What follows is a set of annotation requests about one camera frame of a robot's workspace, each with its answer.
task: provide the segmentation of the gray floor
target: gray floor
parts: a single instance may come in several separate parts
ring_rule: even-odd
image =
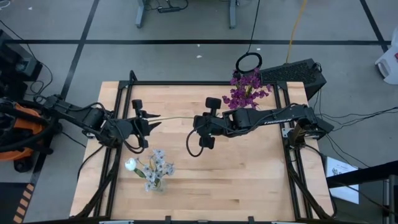
[[[174,0],[183,6],[184,1]],[[228,3],[189,0],[181,12],[146,12],[144,26],[134,25],[137,3],[132,0],[100,0],[87,39],[249,39],[256,1],[241,0],[238,26],[228,29]],[[81,37],[93,0],[13,1],[0,11],[0,19],[25,39],[73,39]],[[254,39],[289,40],[302,1],[261,1]],[[398,14],[395,0],[367,0],[384,40],[391,40]],[[298,26],[297,40],[377,40],[359,0],[308,0]],[[140,80],[228,80],[235,61],[247,45],[85,45],[70,85],[67,100],[77,105],[96,101],[101,82],[127,79],[134,70]],[[284,63],[287,45],[253,45],[263,56],[263,68]],[[36,57],[54,73],[44,95],[60,93],[77,45],[31,45]],[[313,58],[320,62],[328,83],[323,88],[322,112],[329,115],[367,113],[396,106],[398,87],[383,82],[374,62],[380,46],[294,45],[290,61]],[[49,81],[43,69],[39,79]],[[398,158],[394,136],[398,130],[394,114],[384,114],[331,133],[340,147],[364,163],[374,166]],[[80,130],[65,124],[65,132],[86,143]],[[321,151],[341,159],[327,139]],[[84,149],[64,136],[52,143],[37,183],[26,222],[67,218],[76,187],[76,173]],[[342,154],[350,163],[364,167]],[[27,182],[31,173],[13,171],[12,163],[0,164],[1,182]],[[382,200],[381,183],[365,184],[361,190]],[[360,206],[338,201],[339,217],[380,223],[379,210],[361,198]]]

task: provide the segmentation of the white paper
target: white paper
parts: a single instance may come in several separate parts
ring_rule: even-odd
[[[358,170],[357,167],[353,167],[345,162],[338,161],[337,159],[328,157],[326,160],[326,176],[331,177],[333,175],[344,174],[347,172]],[[350,187],[358,190],[359,185],[351,185]],[[359,204],[359,195],[355,190],[349,189],[348,187],[336,187],[330,189],[330,193],[333,197],[346,200]]]

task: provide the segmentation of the wire ring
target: wire ring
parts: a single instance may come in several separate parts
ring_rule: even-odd
[[[236,70],[237,70],[239,73],[241,73],[241,74],[247,74],[247,73],[250,73],[250,72],[253,72],[253,71],[254,71],[254,69],[251,69],[251,70],[248,70],[248,71],[242,71],[242,70],[239,68],[239,63],[241,63],[242,59],[244,59],[245,57],[250,56],[250,55],[254,55],[254,56],[256,56],[256,57],[259,59],[259,63],[258,63],[258,65],[257,65],[254,69],[256,69],[256,68],[260,69],[260,67],[261,67],[261,65],[262,65],[262,57],[261,57],[261,55],[260,55],[259,53],[250,52],[250,53],[246,53],[246,54],[242,55],[242,56],[236,61],[235,67],[236,67]]]

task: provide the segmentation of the wooden tabletop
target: wooden tabletop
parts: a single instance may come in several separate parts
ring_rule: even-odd
[[[109,110],[114,107],[118,82],[103,82],[99,102]],[[131,99],[141,99],[143,109],[162,118],[194,117],[209,111],[206,97],[221,98],[228,95],[230,86],[133,86]],[[290,100],[307,104],[302,83],[288,83]],[[274,93],[257,100],[260,109],[276,108]],[[227,110],[222,105],[220,112]],[[130,108],[128,117],[135,116]],[[142,154],[133,154],[125,147],[122,151],[112,219],[164,220],[216,220],[294,221],[292,199],[282,150],[278,124],[261,126],[255,131],[236,138],[217,136],[214,149],[205,149],[200,157],[191,157],[186,148],[187,134],[193,129],[192,119],[162,121],[147,137],[149,148]],[[135,137],[128,141],[137,145]],[[194,154],[199,151],[199,137],[193,134],[189,145]],[[317,142],[307,144],[318,148]],[[100,145],[88,141],[85,158]],[[146,161],[153,149],[164,149],[167,162],[174,162],[176,171],[166,178],[164,193],[146,192],[145,180],[124,168],[130,157]],[[104,152],[91,158],[80,173],[71,215],[77,214],[98,188]],[[328,213],[332,214],[330,195],[319,155],[302,149],[302,161],[309,191]],[[301,216],[305,217],[302,194],[297,188]],[[108,191],[104,194],[101,214],[105,213]]]

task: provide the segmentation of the table leg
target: table leg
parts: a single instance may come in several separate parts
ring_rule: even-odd
[[[236,0],[229,0],[229,28],[236,27]]]
[[[141,28],[142,18],[144,17],[145,0],[137,0],[137,2],[138,2],[138,10],[136,17],[136,26],[137,28]]]

